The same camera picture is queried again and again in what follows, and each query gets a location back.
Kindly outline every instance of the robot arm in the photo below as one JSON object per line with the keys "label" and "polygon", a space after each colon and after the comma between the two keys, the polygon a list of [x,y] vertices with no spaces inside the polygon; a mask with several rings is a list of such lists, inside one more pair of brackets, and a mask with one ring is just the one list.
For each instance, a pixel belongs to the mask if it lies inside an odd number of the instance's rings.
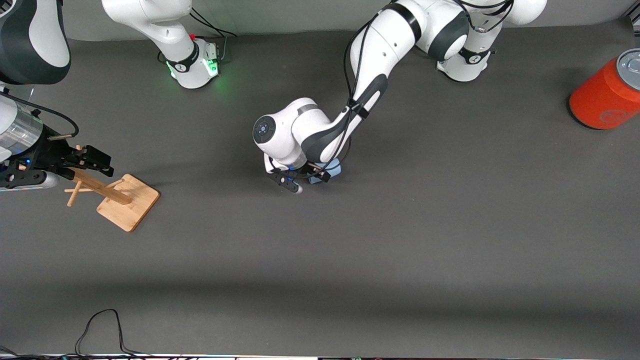
{"label": "robot arm", "polygon": [[218,75],[216,46],[192,39],[177,21],[189,15],[191,0],[102,0],[102,7],[113,21],[154,42],[181,86],[200,88]]}
{"label": "robot arm", "polygon": [[55,84],[67,75],[71,58],[61,7],[60,0],[13,0],[0,13],[0,81]]}
{"label": "robot arm", "polygon": [[[77,134],[68,117],[9,94],[6,84],[53,84],[70,67],[60,0],[14,0],[0,13],[0,191],[50,188],[60,177],[73,179],[69,168],[113,175],[111,157],[87,145],[75,149],[65,139]],[[60,135],[20,103],[54,113],[74,125]]]}
{"label": "robot arm", "polygon": [[[430,21],[437,13],[439,20]],[[334,121],[309,98],[256,121],[253,139],[265,153],[267,171],[279,174],[274,180],[293,192],[299,187],[296,170],[313,173],[307,171],[307,164],[320,167],[314,176],[325,180],[323,167],[335,160],[345,140],[378,103],[400,59],[423,37],[429,54],[446,59],[462,48],[467,29],[466,13],[453,1],[398,0],[384,7],[353,40],[350,58],[356,83]]]}
{"label": "robot arm", "polygon": [[528,24],[538,18],[547,5],[547,0],[458,1],[470,14],[469,37],[458,54],[438,62],[438,70],[456,81],[472,81],[486,69],[503,21]]}

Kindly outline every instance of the black cable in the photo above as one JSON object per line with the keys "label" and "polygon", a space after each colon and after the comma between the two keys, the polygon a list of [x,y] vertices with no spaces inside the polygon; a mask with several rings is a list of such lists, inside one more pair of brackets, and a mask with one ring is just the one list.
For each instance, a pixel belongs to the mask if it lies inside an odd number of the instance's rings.
{"label": "black cable", "polygon": [[504,16],[500,19],[500,21],[496,22],[492,27],[489,28],[489,30],[487,30],[486,32],[488,33],[489,31],[495,29],[498,25],[502,24],[503,21],[505,21],[507,19],[507,16],[509,16],[509,14],[511,13],[511,10],[513,9],[513,1],[511,2],[511,6],[509,6],[509,9],[507,10],[507,13],[504,14]]}
{"label": "black cable", "polygon": [[76,341],[76,345],[74,347],[74,350],[76,351],[76,355],[84,356],[84,355],[82,355],[82,353],[80,353],[80,344],[82,343],[82,340],[86,336],[87,332],[89,332],[89,327],[91,326],[91,321],[93,321],[93,319],[96,316],[98,316],[98,315],[100,315],[102,313],[105,313],[107,311],[112,311],[116,315],[116,322],[118,323],[118,344],[120,345],[120,351],[122,351],[123,353],[125,353],[127,355],[133,356],[133,357],[136,357],[136,354],[143,354],[142,352],[139,352],[139,351],[133,351],[133,350],[127,348],[124,345],[124,338],[122,336],[122,325],[120,324],[120,317],[118,315],[118,311],[116,311],[116,309],[105,309],[105,310],[98,311],[97,313],[93,314],[93,316],[86,323],[86,326],[84,327],[84,332],[82,333],[82,335],[80,335],[80,337]]}
{"label": "black cable", "polygon": [[493,9],[493,8],[497,8],[498,6],[502,6],[504,4],[507,3],[512,3],[513,0],[503,0],[497,4],[493,4],[493,5],[476,5],[476,4],[470,4],[464,0],[454,0],[455,2],[462,4],[462,5],[467,5],[470,8],[476,8],[476,9]]}
{"label": "black cable", "polygon": [[166,64],[166,58],[165,61],[160,60],[160,55],[162,55],[162,51],[158,51],[158,55],[156,56],[156,60],[161,63],[161,64]]}
{"label": "black cable", "polygon": [[213,30],[216,30],[218,32],[218,34],[220,34],[221,37],[226,37],[225,34],[223,34],[220,30],[214,28],[213,26],[210,26],[209,24],[205,23],[204,21],[198,19],[197,17],[195,17],[195,15],[193,15],[192,13],[189,14],[189,16],[191,16],[192,18],[194,18],[197,22],[203,24],[204,26],[211,28]]}
{"label": "black cable", "polygon": [[498,10],[495,10],[494,12],[490,12],[490,13],[483,13],[483,15],[496,16],[496,15],[502,14],[504,13],[504,10],[507,10],[511,5],[513,5],[513,3],[504,4]]}
{"label": "black cable", "polygon": [[[367,34],[369,32],[369,29],[371,29],[371,24],[373,23],[373,20],[375,20],[378,17],[378,13],[376,15],[374,15],[374,17],[371,18],[371,20],[369,20],[366,24],[364,24],[360,30],[358,30],[349,40],[349,43],[347,43],[347,47],[344,50],[344,57],[343,57],[343,62],[342,62],[342,68],[344,69],[345,75],[347,74],[346,71],[346,67],[347,67],[347,53],[349,52],[349,50],[351,49],[351,46],[353,46],[353,42],[355,41],[355,38],[358,36],[358,34],[361,32],[361,30],[364,28],[364,33],[362,34],[362,43],[360,44],[360,54],[358,55],[358,67],[356,69],[356,73],[355,73],[355,79],[353,82],[353,88],[351,88],[351,83],[349,82],[349,77],[346,76],[346,80],[347,80],[347,86],[349,88],[349,99],[353,99],[353,96],[355,95],[356,92],[356,88],[358,86],[358,80],[360,79],[360,67],[362,65],[362,55],[364,53],[364,44],[365,44],[365,40],[367,39]],[[324,171],[326,171],[327,167],[329,166],[329,164],[336,159],[336,157],[338,156],[342,146],[344,145],[345,142],[345,137],[347,136],[347,129],[349,127],[349,124],[351,123],[351,121],[353,120],[353,115],[354,115],[354,111],[352,108],[350,108],[349,106],[347,106],[347,111],[349,112],[348,115],[348,120],[344,123],[344,127],[342,128],[342,138],[340,139],[340,143],[338,144],[338,146],[335,149],[335,152],[333,153],[333,155],[331,156],[331,159],[329,161],[327,161],[324,166],[322,168],[320,168],[320,170],[314,172],[313,174],[307,175],[307,176],[303,176],[303,177],[295,177],[295,180],[305,180],[305,179],[310,179],[311,177],[314,177],[316,175],[319,175],[321,173],[323,173]]]}
{"label": "black cable", "polygon": [[232,36],[234,36],[234,37],[237,37],[237,35],[236,35],[235,33],[232,33],[231,31],[223,30],[223,29],[220,29],[220,28],[217,28],[217,27],[213,26],[213,25],[212,25],[212,24],[211,24],[211,23],[210,23],[210,22],[209,22],[209,21],[208,21],[204,16],[202,16],[202,15],[198,12],[198,10],[196,10],[196,9],[195,9],[195,8],[193,8],[193,7],[192,7],[191,9],[192,9],[192,10],[193,10],[193,12],[195,12],[195,13],[196,13],[196,15],[198,15],[198,16],[199,16],[199,17],[200,17],[204,22],[199,21],[195,16],[193,16],[193,14],[190,14],[190,15],[191,15],[191,17],[192,17],[192,18],[194,18],[194,19],[196,19],[196,20],[197,20],[198,22],[200,22],[201,24],[206,25],[206,26],[209,26],[209,27],[210,27],[210,28],[212,28],[213,30],[216,30],[216,31],[217,31],[220,35],[222,35],[223,37],[224,37],[224,35],[223,35],[222,33],[227,33],[227,34],[229,34],[229,35],[232,35]]}
{"label": "black cable", "polygon": [[342,163],[344,162],[344,160],[347,158],[347,156],[349,156],[349,152],[351,151],[351,143],[353,143],[353,139],[351,139],[351,137],[349,136],[349,138],[347,139],[347,141],[349,142],[349,145],[347,145],[347,150],[344,152],[344,155],[342,156],[342,159],[340,159],[340,163],[338,165],[335,165],[332,168],[328,168],[326,169],[326,171],[331,171],[337,167],[339,167],[340,165],[342,165]]}
{"label": "black cable", "polygon": [[74,356],[75,354],[65,354],[61,356],[47,356],[47,355],[38,355],[38,354],[17,354],[16,352],[10,350],[8,347],[0,345],[0,352],[4,352],[6,354],[11,354],[14,357],[12,360],[59,360],[64,357]]}
{"label": "black cable", "polygon": [[[471,13],[467,10],[466,6],[469,6],[470,8],[476,8],[476,9],[494,9],[497,8],[498,6],[504,6],[504,5],[510,5],[509,10],[507,11],[507,14],[505,16],[503,16],[496,24],[494,24],[489,30],[485,31],[485,32],[489,32],[493,29],[495,29],[498,25],[502,24],[503,21],[505,21],[507,19],[507,16],[509,16],[509,13],[511,12],[511,9],[513,9],[513,2],[514,0],[503,0],[497,4],[493,4],[493,5],[475,5],[475,4],[471,4],[468,3],[464,0],[453,0],[456,4],[458,4],[460,6],[460,8],[462,8],[462,10],[467,14],[467,19],[469,21],[469,25],[471,26],[472,29],[475,29],[476,27],[474,26],[473,21],[471,20]],[[503,10],[499,10],[497,11],[495,14],[497,15],[498,13],[500,13]]]}
{"label": "black cable", "polygon": [[0,91],[0,95],[4,96],[6,98],[9,98],[9,99],[11,99],[13,101],[20,102],[20,103],[22,103],[22,104],[24,104],[26,106],[30,106],[32,108],[36,108],[36,109],[39,109],[39,110],[42,110],[42,111],[46,111],[47,113],[51,113],[51,114],[53,114],[55,116],[58,116],[58,117],[61,117],[61,118],[65,119],[69,124],[71,124],[74,127],[74,132],[69,134],[72,138],[76,137],[76,135],[78,135],[78,133],[80,132],[80,128],[78,127],[76,122],[71,120],[71,118],[66,116],[65,114],[59,113],[56,110],[51,110],[49,108],[45,108],[44,106],[41,106],[41,105],[38,105],[38,104],[34,104],[34,103],[29,102],[27,100],[22,100],[19,97],[15,97],[13,95],[7,94],[5,91],[8,91],[8,89],[4,88],[4,91]]}

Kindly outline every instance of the wooden stand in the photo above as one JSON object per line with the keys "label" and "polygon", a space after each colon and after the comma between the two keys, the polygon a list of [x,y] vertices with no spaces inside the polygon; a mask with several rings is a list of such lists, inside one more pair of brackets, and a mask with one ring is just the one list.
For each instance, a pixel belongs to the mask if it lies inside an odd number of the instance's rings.
{"label": "wooden stand", "polygon": [[99,193],[105,199],[98,206],[98,213],[124,231],[134,231],[160,198],[157,190],[129,174],[106,185],[83,170],[74,169],[74,172],[76,187],[65,190],[71,193],[67,206],[73,206],[81,192]]}

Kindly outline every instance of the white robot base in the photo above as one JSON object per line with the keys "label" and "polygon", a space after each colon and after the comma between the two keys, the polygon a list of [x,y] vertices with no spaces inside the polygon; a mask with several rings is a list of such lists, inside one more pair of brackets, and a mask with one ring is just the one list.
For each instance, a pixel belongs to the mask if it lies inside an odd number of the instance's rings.
{"label": "white robot base", "polygon": [[437,69],[447,74],[447,76],[455,81],[466,83],[475,80],[480,73],[486,69],[486,62],[489,60],[490,54],[480,59],[477,63],[467,63],[460,54],[454,55],[445,61],[438,61]]}
{"label": "white robot base", "polygon": [[202,39],[194,40],[200,58],[191,66],[187,72],[179,72],[167,62],[171,77],[178,81],[183,88],[197,89],[205,86],[212,78],[220,74],[220,64],[218,61],[218,47]]}

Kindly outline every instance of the gray mat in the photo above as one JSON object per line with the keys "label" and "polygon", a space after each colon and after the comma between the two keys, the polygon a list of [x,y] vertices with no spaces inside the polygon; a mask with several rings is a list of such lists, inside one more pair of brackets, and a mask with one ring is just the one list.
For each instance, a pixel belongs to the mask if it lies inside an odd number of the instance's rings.
{"label": "gray mat", "polygon": [[[473,83],[412,51],[344,173],[282,192],[253,122],[303,96],[333,118],[349,36],[232,38],[195,91],[149,41],[74,42],[34,100],[162,197],[127,234],[95,194],[3,194],[0,343],[68,352],[116,307],[147,352],[639,358],[640,122],[594,131],[564,105],[632,47],[628,21],[507,29]],[[115,351],[95,326],[85,351]]]}

